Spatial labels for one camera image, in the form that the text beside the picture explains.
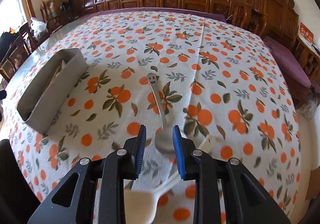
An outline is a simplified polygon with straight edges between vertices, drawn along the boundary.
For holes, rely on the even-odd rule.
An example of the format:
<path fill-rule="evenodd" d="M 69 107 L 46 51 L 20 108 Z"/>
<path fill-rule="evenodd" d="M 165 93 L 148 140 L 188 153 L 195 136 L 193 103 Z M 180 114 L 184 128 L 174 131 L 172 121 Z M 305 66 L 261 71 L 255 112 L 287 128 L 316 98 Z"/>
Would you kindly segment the large white plastic spoon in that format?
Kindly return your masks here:
<path fill-rule="evenodd" d="M 126 223 L 140 224 L 153 222 L 159 198 L 181 180 L 178 171 L 151 191 L 124 190 Z"/>

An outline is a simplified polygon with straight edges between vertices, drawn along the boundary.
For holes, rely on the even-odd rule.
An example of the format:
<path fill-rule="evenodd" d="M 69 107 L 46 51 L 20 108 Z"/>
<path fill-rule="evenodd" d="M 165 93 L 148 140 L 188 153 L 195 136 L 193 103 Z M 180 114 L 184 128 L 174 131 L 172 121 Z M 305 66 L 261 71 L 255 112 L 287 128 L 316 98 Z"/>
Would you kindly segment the orange-print tablecloth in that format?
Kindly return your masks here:
<path fill-rule="evenodd" d="M 60 50 L 78 48 L 87 67 L 58 107 L 46 134 L 27 126 L 17 104 Z M 155 73 L 167 121 L 202 142 L 212 156 L 238 158 L 291 215 L 300 181 L 300 132 L 289 88 L 263 41 L 214 19 L 173 12 L 101 14 L 67 25 L 20 68 L 7 86 L 1 138 L 23 176 L 44 200 L 82 157 L 99 160 L 147 128 L 134 190 L 152 189 L 175 170 L 154 144 L 162 121 L 148 73 Z"/>

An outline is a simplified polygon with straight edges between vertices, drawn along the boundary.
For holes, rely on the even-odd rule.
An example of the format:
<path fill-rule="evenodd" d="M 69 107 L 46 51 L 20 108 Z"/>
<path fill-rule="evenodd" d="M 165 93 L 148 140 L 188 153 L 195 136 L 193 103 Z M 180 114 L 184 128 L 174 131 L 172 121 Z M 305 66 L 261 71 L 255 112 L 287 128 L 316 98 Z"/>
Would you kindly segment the grey metal tray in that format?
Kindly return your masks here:
<path fill-rule="evenodd" d="M 57 51 L 40 69 L 17 104 L 23 122 L 45 134 L 87 67 L 79 48 Z"/>

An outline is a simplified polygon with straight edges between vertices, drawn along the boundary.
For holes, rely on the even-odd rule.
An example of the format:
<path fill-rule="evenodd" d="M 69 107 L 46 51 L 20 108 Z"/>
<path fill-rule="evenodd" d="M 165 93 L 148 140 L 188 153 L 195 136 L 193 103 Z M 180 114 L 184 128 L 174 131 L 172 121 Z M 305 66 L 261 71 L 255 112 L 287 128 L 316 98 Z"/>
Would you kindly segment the wooden side table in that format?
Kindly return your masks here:
<path fill-rule="evenodd" d="M 293 47 L 294 56 L 308 78 L 313 81 L 319 77 L 319 55 L 312 51 L 308 45 L 296 36 Z"/>

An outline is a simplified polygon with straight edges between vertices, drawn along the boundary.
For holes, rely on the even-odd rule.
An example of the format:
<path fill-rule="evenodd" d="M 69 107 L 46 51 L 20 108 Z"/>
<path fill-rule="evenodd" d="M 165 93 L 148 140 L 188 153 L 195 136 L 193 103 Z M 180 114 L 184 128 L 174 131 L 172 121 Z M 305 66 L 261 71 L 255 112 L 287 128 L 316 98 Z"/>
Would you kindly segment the white plastic bag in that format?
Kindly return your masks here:
<path fill-rule="evenodd" d="M 34 17 L 31 17 L 30 28 L 32 29 L 34 38 L 37 41 L 40 41 L 45 35 L 49 33 L 47 30 L 46 23 L 39 21 Z"/>

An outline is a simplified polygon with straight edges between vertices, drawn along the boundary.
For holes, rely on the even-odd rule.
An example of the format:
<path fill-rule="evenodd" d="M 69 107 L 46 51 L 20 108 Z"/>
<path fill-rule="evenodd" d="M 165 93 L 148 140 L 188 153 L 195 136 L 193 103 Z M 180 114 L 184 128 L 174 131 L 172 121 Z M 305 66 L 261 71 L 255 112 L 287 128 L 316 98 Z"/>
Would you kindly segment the red gift box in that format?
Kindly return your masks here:
<path fill-rule="evenodd" d="M 302 23 L 300 22 L 298 34 L 302 37 L 307 43 L 312 45 L 314 35 L 313 33 Z"/>

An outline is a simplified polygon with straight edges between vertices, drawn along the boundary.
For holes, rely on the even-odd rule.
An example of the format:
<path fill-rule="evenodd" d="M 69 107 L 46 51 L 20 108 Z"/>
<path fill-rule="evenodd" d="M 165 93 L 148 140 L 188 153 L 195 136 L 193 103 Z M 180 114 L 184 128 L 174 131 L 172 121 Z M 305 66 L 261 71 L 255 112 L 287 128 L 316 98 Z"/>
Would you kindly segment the purple sofa cushion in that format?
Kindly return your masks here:
<path fill-rule="evenodd" d="M 101 11 L 97 13 L 92 13 L 88 15 L 84 15 L 84 17 L 95 17 L 97 15 L 106 15 L 106 14 L 117 14 L 117 13 L 125 13 L 125 12 L 172 12 L 172 13 L 179 13 L 179 14 L 191 14 L 197 15 L 203 18 L 214 19 L 221 22 L 227 22 L 224 15 L 221 14 L 213 14 L 207 12 L 200 12 L 200 11 L 192 11 L 187 9 L 178 9 L 178 8 L 165 8 L 165 7 L 135 7 L 135 8 L 120 8 L 120 9 L 113 9 L 108 11 Z"/>

